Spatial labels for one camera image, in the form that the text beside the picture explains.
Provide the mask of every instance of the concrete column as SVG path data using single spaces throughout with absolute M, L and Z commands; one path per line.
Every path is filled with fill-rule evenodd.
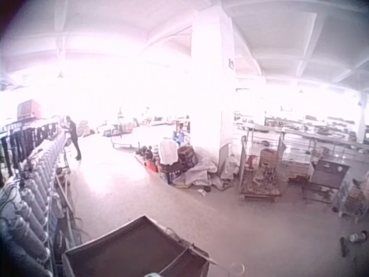
M 197 14 L 191 46 L 191 145 L 221 166 L 233 141 L 235 46 L 221 6 Z
M 359 120 L 356 123 L 357 131 L 356 131 L 356 138 L 358 143 L 363 143 L 364 137 L 365 137 L 365 130 L 366 130 L 366 124 L 365 124 L 365 110 L 367 108 L 367 101 L 368 101 L 368 95 L 366 92 L 360 92 L 360 112 L 359 112 Z

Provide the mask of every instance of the red container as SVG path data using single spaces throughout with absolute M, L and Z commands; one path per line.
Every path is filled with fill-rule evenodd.
M 148 167 L 148 169 L 151 169 L 152 171 L 154 171 L 156 173 L 159 172 L 155 162 L 153 162 L 152 160 L 147 160 L 146 161 L 146 166 Z

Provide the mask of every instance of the man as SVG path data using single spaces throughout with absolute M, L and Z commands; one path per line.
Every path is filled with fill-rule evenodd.
M 81 160 L 81 151 L 78 146 L 78 136 L 77 136 L 77 127 L 76 124 L 70 119 L 70 116 L 66 117 L 67 122 L 69 123 L 69 132 L 70 132 L 70 140 L 72 141 L 74 147 L 77 150 L 76 160 Z

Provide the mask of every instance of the gray cylinder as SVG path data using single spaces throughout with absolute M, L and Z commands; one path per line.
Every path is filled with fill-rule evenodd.
M 42 162 L 40 167 L 41 167 L 41 171 L 44 175 L 46 185 L 47 185 L 47 187 L 49 187 L 49 185 L 50 185 L 50 174 L 47 172 L 45 163 Z
M 350 242 L 353 244 L 361 244 L 367 240 L 368 234 L 366 231 L 350 235 Z
M 34 180 L 27 180 L 25 187 L 30 189 L 32 191 L 32 193 L 35 195 L 35 199 L 38 203 L 38 205 L 40 206 L 41 210 L 45 213 L 46 212 L 46 200 L 44 199 L 40 193 L 39 188 L 37 187 L 36 183 L 34 182 Z
M 10 257 L 15 266 L 20 269 L 24 276 L 28 277 L 52 277 L 52 273 L 45 269 L 40 263 L 25 252 L 13 240 L 6 241 L 7 248 L 10 249 Z
M 33 195 L 32 191 L 28 188 L 24 188 L 21 191 L 21 198 L 32 209 L 33 214 L 35 215 L 37 220 L 40 222 L 40 224 L 44 226 L 46 224 L 45 214 L 43 213 L 37 201 L 35 200 L 35 196 Z
M 49 186 L 49 183 L 46 180 L 46 177 L 45 177 L 45 174 L 44 174 L 44 171 L 43 171 L 42 167 L 38 166 L 36 172 L 40 176 L 40 179 L 42 181 L 42 184 L 43 184 L 45 190 L 48 192 L 50 190 L 50 186 Z
M 48 190 L 45 188 L 44 182 L 40 178 L 40 174 L 38 172 L 33 173 L 33 180 L 35 181 L 37 187 L 40 190 L 40 193 L 44 198 L 48 196 Z
M 50 258 L 50 250 L 39 240 L 29 228 L 29 224 L 19 215 L 16 215 L 9 226 L 9 233 L 31 257 L 45 263 Z
M 32 213 L 32 209 L 27 205 L 25 201 L 20 201 L 17 205 L 17 213 L 29 223 L 30 228 L 35 233 L 35 235 L 45 243 L 47 241 L 48 235 L 44 231 L 43 226 L 36 219 L 35 215 Z

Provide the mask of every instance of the floor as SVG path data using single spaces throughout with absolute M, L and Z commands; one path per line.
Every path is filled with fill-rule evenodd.
M 243 276 L 354 276 L 369 257 L 363 245 L 342 258 L 338 243 L 341 236 L 369 230 L 369 220 L 339 218 L 327 205 L 303 201 L 297 187 L 288 187 L 276 203 L 245 202 L 233 188 L 212 189 L 204 197 L 166 185 L 108 138 L 83 138 L 80 148 L 82 161 L 70 165 L 71 191 L 84 241 L 148 215 L 223 267 L 244 264 Z M 211 266 L 208 276 L 228 275 Z

